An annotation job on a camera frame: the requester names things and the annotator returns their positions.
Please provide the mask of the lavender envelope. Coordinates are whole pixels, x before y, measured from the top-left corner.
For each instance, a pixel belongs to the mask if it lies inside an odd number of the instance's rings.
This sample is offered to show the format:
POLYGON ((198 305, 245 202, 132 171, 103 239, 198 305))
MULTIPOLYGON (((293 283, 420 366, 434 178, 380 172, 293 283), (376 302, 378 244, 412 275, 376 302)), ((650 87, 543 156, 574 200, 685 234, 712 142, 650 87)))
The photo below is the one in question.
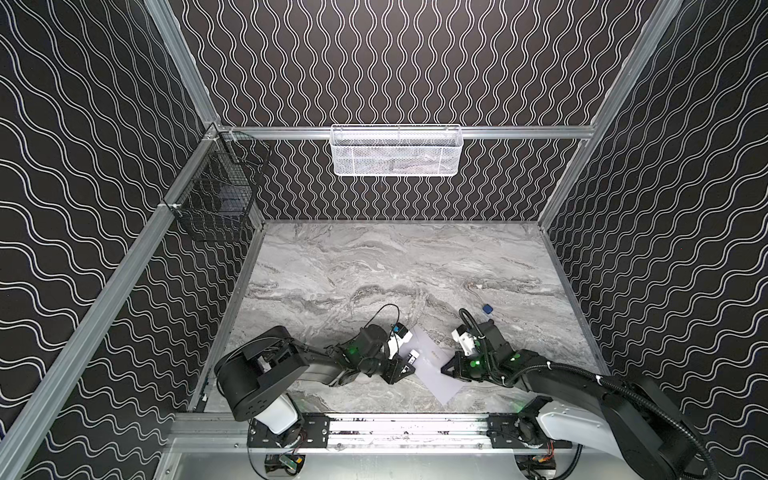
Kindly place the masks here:
POLYGON ((415 375, 437 401, 446 406, 464 387, 462 381, 441 373, 453 355, 440 348, 419 326, 410 327, 409 333, 412 337, 400 348, 400 353, 405 356, 413 351, 418 353, 413 363, 415 375))

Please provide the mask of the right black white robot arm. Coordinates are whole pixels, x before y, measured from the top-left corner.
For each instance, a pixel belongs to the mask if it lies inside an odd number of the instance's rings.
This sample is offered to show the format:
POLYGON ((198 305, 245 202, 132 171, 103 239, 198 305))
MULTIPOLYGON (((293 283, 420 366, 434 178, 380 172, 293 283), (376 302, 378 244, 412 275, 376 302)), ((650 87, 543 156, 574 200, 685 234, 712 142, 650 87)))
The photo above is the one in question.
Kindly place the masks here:
POLYGON ((461 348, 442 366, 463 382, 489 382, 533 394, 517 413, 518 439, 567 441, 616 454, 643 479, 715 479, 713 457, 694 425, 648 377, 602 375, 514 349, 493 320, 460 309, 461 348))

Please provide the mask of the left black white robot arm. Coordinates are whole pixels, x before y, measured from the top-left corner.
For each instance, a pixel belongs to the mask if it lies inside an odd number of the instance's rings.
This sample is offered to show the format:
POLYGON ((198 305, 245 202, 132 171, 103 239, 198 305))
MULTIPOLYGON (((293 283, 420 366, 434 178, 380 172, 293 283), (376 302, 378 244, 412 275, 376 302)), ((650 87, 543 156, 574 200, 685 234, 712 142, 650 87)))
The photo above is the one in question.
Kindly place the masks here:
POLYGON ((412 339, 402 323, 367 324, 351 339, 323 350, 293 338, 283 326, 269 329, 226 354, 214 366, 217 389, 237 421, 255 421, 274 435, 292 435, 303 423, 289 388, 297 381, 346 386, 360 375, 392 385, 415 373, 399 353, 412 339))

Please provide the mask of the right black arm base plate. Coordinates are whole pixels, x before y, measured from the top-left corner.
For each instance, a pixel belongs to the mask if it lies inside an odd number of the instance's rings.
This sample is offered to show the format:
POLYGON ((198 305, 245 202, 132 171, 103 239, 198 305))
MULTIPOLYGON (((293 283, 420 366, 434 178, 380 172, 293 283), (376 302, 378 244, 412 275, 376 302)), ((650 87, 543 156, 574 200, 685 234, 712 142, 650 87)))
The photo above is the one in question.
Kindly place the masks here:
POLYGON ((487 437, 493 449, 570 449, 574 444, 548 438, 533 418, 516 414, 490 414, 487 437))

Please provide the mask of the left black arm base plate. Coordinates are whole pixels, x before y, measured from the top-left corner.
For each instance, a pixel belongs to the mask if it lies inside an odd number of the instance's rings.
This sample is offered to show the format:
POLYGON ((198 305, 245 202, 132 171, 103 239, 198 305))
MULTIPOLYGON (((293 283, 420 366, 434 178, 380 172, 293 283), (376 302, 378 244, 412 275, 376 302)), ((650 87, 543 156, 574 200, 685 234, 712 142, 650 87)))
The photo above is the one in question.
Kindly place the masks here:
POLYGON ((307 413, 286 431, 275 434, 266 424, 253 419, 248 428, 247 446, 256 449, 326 448, 331 419, 321 413, 307 413))

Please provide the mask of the aluminium front rail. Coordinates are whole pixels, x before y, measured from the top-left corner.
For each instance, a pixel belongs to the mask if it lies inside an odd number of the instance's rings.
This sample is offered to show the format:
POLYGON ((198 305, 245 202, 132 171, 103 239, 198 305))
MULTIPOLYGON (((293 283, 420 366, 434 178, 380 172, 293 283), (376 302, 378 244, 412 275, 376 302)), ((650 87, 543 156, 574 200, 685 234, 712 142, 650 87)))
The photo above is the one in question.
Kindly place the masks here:
MULTIPOLYGON (((169 439, 173 453, 545 453, 543 449, 493 449, 487 437, 490 414, 458 413, 326 413, 330 433, 326 448, 256 449, 247 446, 247 422, 228 414, 182 414, 169 439)), ((533 418, 552 440, 570 441, 586 449, 619 457, 617 441, 606 421, 559 403, 546 405, 540 419, 533 418)))

